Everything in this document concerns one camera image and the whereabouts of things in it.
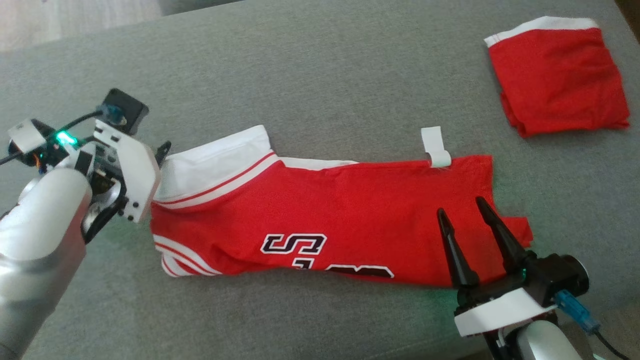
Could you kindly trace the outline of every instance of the gray couch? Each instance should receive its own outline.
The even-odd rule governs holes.
[[[542,15],[601,25],[629,130],[509,127],[483,38]],[[245,1],[0,55],[0,128],[61,126],[112,86],[149,105],[139,138],[174,151],[264,124],[282,156],[415,160],[419,128],[441,125],[453,156],[494,156],[497,206],[529,217],[536,251],[588,267],[597,315],[640,297],[639,59],[612,0]],[[34,171],[1,175],[9,208]],[[483,346],[459,338],[455,305],[451,290],[319,272],[172,279],[148,227],[115,219],[26,358],[446,359]]]

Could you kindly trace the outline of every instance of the green light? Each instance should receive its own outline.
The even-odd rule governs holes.
[[[66,131],[60,131],[56,134],[56,139],[60,145],[75,145],[78,143],[78,140],[73,136],[69,135]]]

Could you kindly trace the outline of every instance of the black cable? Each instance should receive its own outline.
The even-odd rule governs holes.
[[[100,116],[102,115],[102,110],[98,110],[98,111],[94,111],[93,113],[89,113],[86,115],[83,115],[75,120],[73,120],[72,122],[68,123],[67,125],[64,125],[63,127],[59,128],[58,130],[54,131],[53,133],[51,133],[49,136],[47,136],[46,140],[49,141],[51,139],[53,139],[54,137],[56,137],[56,135],[60,132],[60,131],[67,131],[69,129],[71,129],[72,127],[80,124],[81,122],[88,120],[92,117],[96,117],[96,116]],[[13,154],[4,157],[3,159],[0,159],[0,165],[4,165],[6,163],[8,163],[9,161],[18,158],[20,155],[22,155],[21,152],[14,152]]]
[[[629,360],[629,358],[628,358],[626,355],[624,355],[624,354],[622,354],[621,352],[619,352],[618,350],[616,350],[616,348],[614,348],[614,347],[613,347],[613,346],[612,346],[612,345],[611,345],[611,344],[610,344],[610,343],[609,343],[609,342],[604,338],[604,336],[602,336],[602,334],[600,334],[600,332],[599,332],[599,331],[595,331],[593,334],[594,334],[594,335],[598,338],[598,340],[600,340],[600,342],[601,342],[604,346],[606,346],[606,347],[609,349],[609,351],[611,351],[615,356],[619,357],[619,358],[620,358],[620,359],[622,359],[622,360]]]
[[[21,152],[15,152],[9,156],[4,157],[3,159],[0,160],[0,165],[4,165],[6,163],[8,163],[9,161],[19,157],[20,155],[22,155]]]

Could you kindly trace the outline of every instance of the red fabric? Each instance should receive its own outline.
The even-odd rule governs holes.
[[[529,30],[489,48],[504,113],[520,136],[625,129],[618,68],[598,28]]]
[[[449,168],[407,161],[311,171],[277,161],[249,183],[204,204],[181,209],[153,204],[151,229],[195,251],[223,274],[296,267],[296,258],[312,258],[313,270],[386,267],[393,273],[391,281],[450,286],[436,219],[440,207],[481,280],[504,274],[499,249],[477,210],[478,195],[493,204],[490,156],[454,159]],[[504,221],[528,247],[527,219]],[[326,240],[318,254],[301,252],[310,242],[297,244],[289,254],[265,254],[269,234],[284,239],[323,234]]]

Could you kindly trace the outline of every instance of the folded red jersey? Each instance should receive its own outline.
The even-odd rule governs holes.
[[[483,281],[504,274],[476,206],[493,204],[492,159],[353,163],[279,158],[262,126],[167,157],[151,229],[172,276],[331,270],[450,286],[436,211]],[[526,218],[504,218],[528,247]]]
[[[593,20],[545,16],[484,41],[520,136],[629,126],[620,72]]]

